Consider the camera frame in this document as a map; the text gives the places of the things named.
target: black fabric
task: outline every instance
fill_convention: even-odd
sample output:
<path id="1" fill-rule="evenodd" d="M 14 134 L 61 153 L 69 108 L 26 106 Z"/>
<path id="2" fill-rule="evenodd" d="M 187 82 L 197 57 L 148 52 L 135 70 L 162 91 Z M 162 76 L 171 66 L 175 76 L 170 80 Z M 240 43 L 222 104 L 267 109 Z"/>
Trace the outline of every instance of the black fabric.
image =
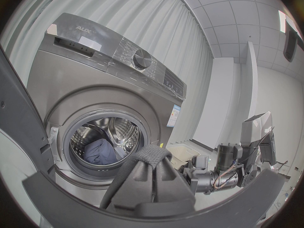
<path id="1" fill-rule="evenodd" d="M 160 148 L 159 146 L 149 144 L 144 147 L 133 156 L 131 156 L 120 168 L 116 177 L 110 184 L 107 192 L 104 194 L 100 203 L 101 209 L 106 209 L 111 202 L 112 197 L 131 174 L 132 170 L 136 166 L 138 161 L 145 162 L 152 166 L 154 170 L 159 162 L 164 158 L 172 159 L 172 154 L 166 148 Z"/>

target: blue cloth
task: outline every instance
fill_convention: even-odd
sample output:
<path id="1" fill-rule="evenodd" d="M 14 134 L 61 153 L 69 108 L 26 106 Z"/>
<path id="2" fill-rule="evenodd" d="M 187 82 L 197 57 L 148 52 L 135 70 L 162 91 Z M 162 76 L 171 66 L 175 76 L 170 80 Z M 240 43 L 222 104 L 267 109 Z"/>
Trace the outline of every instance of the blue cloth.
<path id="1" fill-rule="evenodd" d="M 94 165 L 109 165 L 117 162 L 114 148 L 105 139 L 98 139 L 88 144 L 83 159 Z"/>

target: washing machine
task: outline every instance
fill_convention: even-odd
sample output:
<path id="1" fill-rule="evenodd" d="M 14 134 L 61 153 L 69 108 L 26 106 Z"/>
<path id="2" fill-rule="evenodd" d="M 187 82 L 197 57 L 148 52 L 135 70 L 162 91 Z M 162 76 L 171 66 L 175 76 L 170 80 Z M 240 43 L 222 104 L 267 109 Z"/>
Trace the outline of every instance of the washing machine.
<path id="1" fill-rule="evenodd" d="M 147 144 L 164 148 L 185 83 L 118 33 L 63 13 L 46 30 L 27 90 L 48 134 L 48 173 L 74 196 L 98 205 L 120 166 Z M 84 159 L 85 146 L 106 139 L 117 161 Z"/>

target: laundry basket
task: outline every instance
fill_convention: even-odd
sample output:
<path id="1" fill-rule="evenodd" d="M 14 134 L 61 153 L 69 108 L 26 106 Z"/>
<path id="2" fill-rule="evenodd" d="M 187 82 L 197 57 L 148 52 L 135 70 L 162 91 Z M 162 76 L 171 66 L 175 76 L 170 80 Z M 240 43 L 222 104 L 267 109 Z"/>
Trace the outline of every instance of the laundry basket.
<path id="1" fill-rule="evenodd" d="M 187 161 L 192 160 L 193 156 L 201 155 L 196 150 L 190 148 L 186 144 L 174 144 L 167 147 L 167 150 L 171 152 L 173 158 L 171 164 L 175 169 L 180 169 L 182 165 L 187 164 Z"/>

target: white sticker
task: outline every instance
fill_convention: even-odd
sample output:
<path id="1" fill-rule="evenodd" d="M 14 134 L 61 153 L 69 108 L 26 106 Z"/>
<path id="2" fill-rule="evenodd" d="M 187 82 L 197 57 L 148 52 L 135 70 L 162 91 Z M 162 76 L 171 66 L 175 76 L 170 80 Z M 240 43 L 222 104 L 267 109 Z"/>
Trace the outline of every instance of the white sticker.
<path id="1" fill-rule="evenodd" d="M 90 40 L 87 37 L 82 36 L 79 40 L 79 44 L 90 47 L 96 51 L 100 51 L 101 44 L 98 44 L 96 41 Z"/>
<path id="2" fill-rule="evenodd" d="M 57 25 L 51 24 L 49 26 L 49 28 L 47 29 L 47 33 L 56 36 L 57 35 Z"/>
<path id="3" fill-rule="evenodd" d="M 174 107 L 172 109 L 172 113 L 171 113 L 170 118 L 169 118 L 169 121 L 167 123 L 167 127 L 174 127 L 180 110 L 181 109 L 180 109 L 179 106 L 174 105 Z"/>

